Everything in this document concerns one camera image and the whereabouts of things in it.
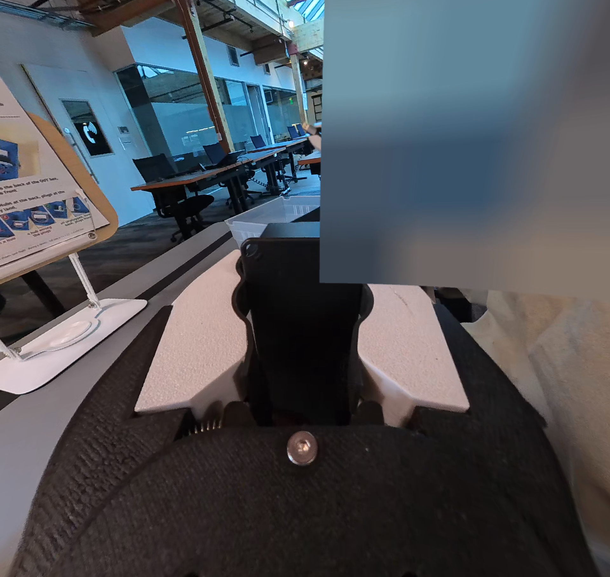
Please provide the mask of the wooden desk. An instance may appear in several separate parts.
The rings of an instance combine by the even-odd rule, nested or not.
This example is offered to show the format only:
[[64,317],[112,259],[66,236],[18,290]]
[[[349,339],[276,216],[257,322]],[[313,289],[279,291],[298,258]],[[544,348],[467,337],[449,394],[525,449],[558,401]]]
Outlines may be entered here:
[[131,187],[131,191],[146,191],[153,192],[156,189],[168,189],[196,182],[210,182],[211,184],[227,184],[230,198],[233,202],[233,209],[236,215],[248,210],[245,195],[241,187],[239,176],[244,173],[249,165],[261,162],[267,165],[269,160],[273,161],[276,156],[275,150],[255,154],[251,152],[246,154],[243,159],[237,160],[235,163],[225,167],[213,168],[210,170],[199,170],[187,175],[179,177],[165,178],[161,181],[145,183]]
[[270,146],[264,146],[256,148],[246,153],[247,156],[262,155],[268,152],[274,152],[279,156],[279,163],[282,169],[287,172],[286,168],[290,170],[290,174],[287,174],[289,180],[293,182],[299,182],[306,180],[307,176],[300,176],[296,170],[295,155],[308,155],[314,151],[313,146],[306,137],[292,139],[280,143],[276,143]]

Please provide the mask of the instruction sheet on stand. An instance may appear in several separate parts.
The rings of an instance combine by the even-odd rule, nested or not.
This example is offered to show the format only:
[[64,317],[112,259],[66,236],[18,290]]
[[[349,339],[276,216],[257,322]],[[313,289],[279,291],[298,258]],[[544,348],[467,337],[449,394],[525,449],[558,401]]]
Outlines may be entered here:
[[146,307],[145,299],[97,297],[80,251],[64,257],[84,287],[86,306],[20,348],[1,342],[2,392],[25,395],[46,385]]

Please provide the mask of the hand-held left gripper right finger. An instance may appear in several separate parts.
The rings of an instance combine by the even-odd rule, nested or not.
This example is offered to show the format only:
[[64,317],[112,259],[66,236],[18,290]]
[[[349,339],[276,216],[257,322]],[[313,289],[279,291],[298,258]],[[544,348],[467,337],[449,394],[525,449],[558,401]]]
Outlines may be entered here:
[[470,407],[431,298],[415,285],[364,286],[357,331],[362,398],[377,402],[386,425],[404,426],[416,407],[465,413]]

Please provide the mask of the black office chair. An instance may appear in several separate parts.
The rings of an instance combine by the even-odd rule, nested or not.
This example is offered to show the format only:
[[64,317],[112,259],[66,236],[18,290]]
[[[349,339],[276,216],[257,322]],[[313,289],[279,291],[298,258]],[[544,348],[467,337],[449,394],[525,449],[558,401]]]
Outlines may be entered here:
[[[211,162],[211,165],[205,167],[206,170],[218,170],[234,166],[247,153],[245,149],[225,153],[220,143],[206,145],[204,146],[204,151]],[[227,188],[229,198],[236,213],[241,213],[248,209],[246,199],[249,174],[248,166],[240,164],[236,169],[224,170],[212,177],[218,185]]]
[[152,184],[160,183],[162,180],[169,179],[174,182],[179,178],[174,166],[164,154],[132,161],[145,184],[148,185],[143,191],[152,195],[157,215],[163,219],[174,219],[178,225],[179,231],[170,238],[172,242],[187,240],[193,232],[198,233],[204,229],[201,212],[214,202],[213,196],[196,194],[188,197],[186,186],[183,184],[151,188]]

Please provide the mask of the white door with phone sign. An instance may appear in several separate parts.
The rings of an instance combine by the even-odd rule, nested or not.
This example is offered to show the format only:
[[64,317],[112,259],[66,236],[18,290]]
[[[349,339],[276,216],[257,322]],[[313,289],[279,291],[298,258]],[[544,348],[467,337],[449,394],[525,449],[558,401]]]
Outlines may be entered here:
[[135,169],[108,116],[101,94],[82,70],[22,65],[35,93],[118,215],[119,226],[149,213],[131,191]]

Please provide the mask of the black usb hub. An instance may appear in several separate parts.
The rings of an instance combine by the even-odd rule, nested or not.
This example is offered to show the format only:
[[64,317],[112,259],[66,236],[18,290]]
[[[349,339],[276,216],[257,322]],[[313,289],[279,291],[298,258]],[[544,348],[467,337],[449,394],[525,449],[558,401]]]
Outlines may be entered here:
[[320,223],[269,223],[246,239],[233,308],[247,324],[246,402],[260,426],[345,426],[361,400],[360,283],[320,282]]

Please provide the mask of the wooden support post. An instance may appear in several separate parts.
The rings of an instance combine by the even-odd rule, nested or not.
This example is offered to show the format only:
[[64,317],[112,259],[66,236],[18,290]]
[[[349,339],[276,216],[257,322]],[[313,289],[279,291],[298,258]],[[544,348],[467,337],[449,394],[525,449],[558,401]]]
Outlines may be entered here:
[[217,133],[218,142],[225,153],[229,154],[234,151],[234,144],[207,54],[194,0],[174,1],[179,10],[180,19],[200,79],[208,113]]

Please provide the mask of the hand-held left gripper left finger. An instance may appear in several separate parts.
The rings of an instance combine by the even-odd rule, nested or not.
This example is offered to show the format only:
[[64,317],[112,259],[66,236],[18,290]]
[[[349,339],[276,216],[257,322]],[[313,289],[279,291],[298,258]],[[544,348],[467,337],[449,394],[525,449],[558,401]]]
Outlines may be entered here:
[[195,419],[212,420],[245,398],[247,323],[232,301],[239,257],[238,250],[229,252],[172,303],[135,403],[137,414],[188,408]]

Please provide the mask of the clear plastic bin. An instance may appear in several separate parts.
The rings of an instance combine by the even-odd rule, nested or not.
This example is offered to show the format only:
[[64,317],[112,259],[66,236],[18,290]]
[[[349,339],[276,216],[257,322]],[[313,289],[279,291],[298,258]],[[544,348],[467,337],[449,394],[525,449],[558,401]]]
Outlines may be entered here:
[[226,220],[240,249],[249,238],[260,237],[270,223],[290,223],[317,210],[320,196],[277,197]]

